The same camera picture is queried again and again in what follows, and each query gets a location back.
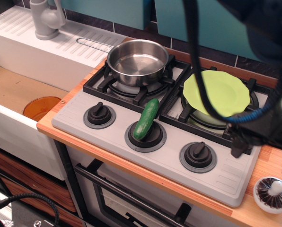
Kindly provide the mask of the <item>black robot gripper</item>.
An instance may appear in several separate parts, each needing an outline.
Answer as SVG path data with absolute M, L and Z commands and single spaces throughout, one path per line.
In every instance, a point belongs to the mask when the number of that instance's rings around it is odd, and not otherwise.
M 233 138 L 231 155 L 239 158 L 251 145 L 270 145 L 282 149 L 282 115 L 267 114 L 263 117 L 240 124 L 229 125 Z

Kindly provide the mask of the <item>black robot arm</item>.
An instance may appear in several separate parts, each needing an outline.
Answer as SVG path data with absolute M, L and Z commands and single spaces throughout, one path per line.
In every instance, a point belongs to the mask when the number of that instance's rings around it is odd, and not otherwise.
M 282 149 L 282 0 L 221 0 L 219 3 L 247 28 L 249 45 L 262 61 L 279 67 L 269 107 L 253 122 L 237 127 L 249 142 L 261 142 Z

